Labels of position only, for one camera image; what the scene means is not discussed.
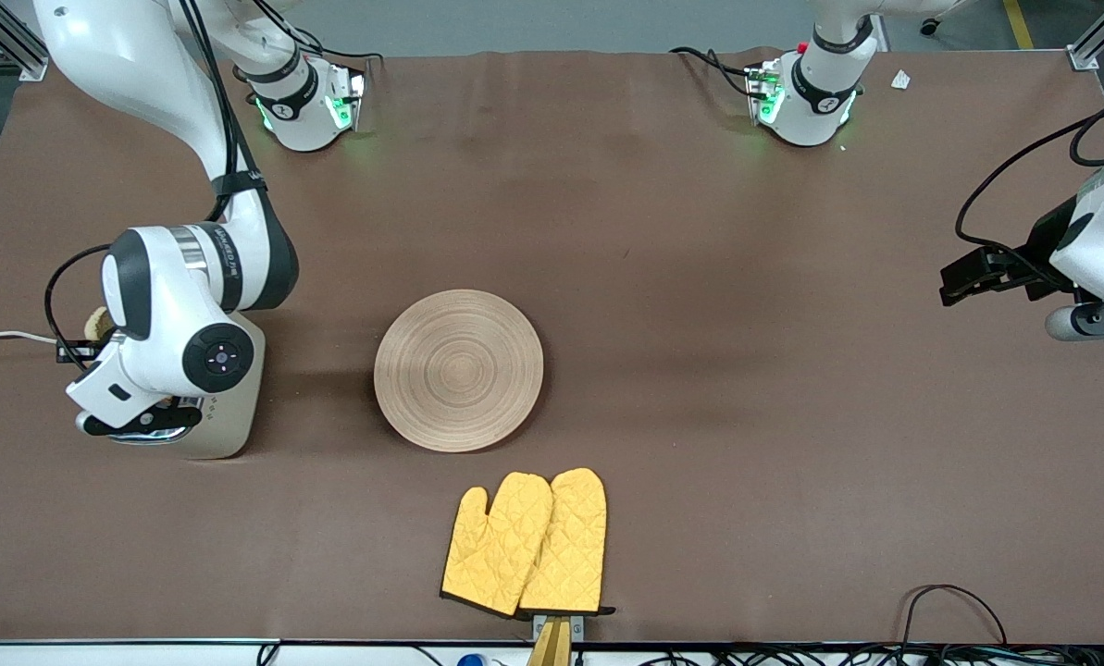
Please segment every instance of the yellow floor line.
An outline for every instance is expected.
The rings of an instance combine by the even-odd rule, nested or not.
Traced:
[[[1017,0],[1004,0],[1004,11],[1008,13],[1008,22],[1012,25],[1016,45],[1021,49],[1032,49],[1032,36],[1029,35],[1029,25],[1025,22],[1021,4]]]

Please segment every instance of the wooden plate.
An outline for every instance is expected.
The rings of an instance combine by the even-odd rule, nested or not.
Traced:
[[[493,294],[442,292],[408,307],[374,358],[374,395],[408,441],[445,453],[512,433],[543,383],[543,349],[523,313]]]

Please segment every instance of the floor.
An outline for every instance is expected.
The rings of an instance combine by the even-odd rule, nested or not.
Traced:
[[[31,0],[3,0],[36,25]],[[949,13],[932,38],[919,19],[887,19],[895,51],[1055,49],[1075,41],[1103,11],[1104,0],[974,0]],[[1010,15],[1022,13],[1017,34]],[[380,51],[388,56],[456,55],[479,51],[667,51],[691,45],[742,51],[789,46],[809,39],[810,15],[796,0],[314,0],[286,12],[289,21],[339,50]],[[1104,54],[1101,75],[1104,85]],[[0,76],[0,127],[15,81]]]

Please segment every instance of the brown tabletop mat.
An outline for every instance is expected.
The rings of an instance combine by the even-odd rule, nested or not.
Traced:
[[[437,598],[455,504],[586,465],[619,610],[591,639],[891,641],[909,590],[953,582],[1012,641],[1104,642],[1104,342],[1047,338],[1063,298],[936,294],[972,187],[1101,108],[1097,80],[1061,52],[882,54],[866,84],[814,149],[673,55],[389,60],[362,134],[316,155],[240,103],[301,261],[252,316],[251,446],[191,464],[83,437],[73,371],[0,342],[0,637],[526,636]],[[975,232],[1021,243],[1085,173],[1043,149]],[[209,204],[188,148],[52,67],[0,144],[0,329],[44,329],[70,254]],[[96,271],[60,287],[72,331]],[[452,287],[511,300],[546,350],[533,417],[475,455],[403,441],[371,388],[391,321]],[[946,595],[919,610],[915,639],[991,639]]]

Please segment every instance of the oven mitt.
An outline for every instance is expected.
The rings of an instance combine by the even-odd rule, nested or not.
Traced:
[[[510,617],[552,518],[552,489],[542,476],[512,472],[489,510],[487,503],[485,488],[461,497],[440,595]]]
[[[614,612],[602,607],[605,486],[592,469],[572,469],[552,480],[552,522],[519,607],[524,616]]]

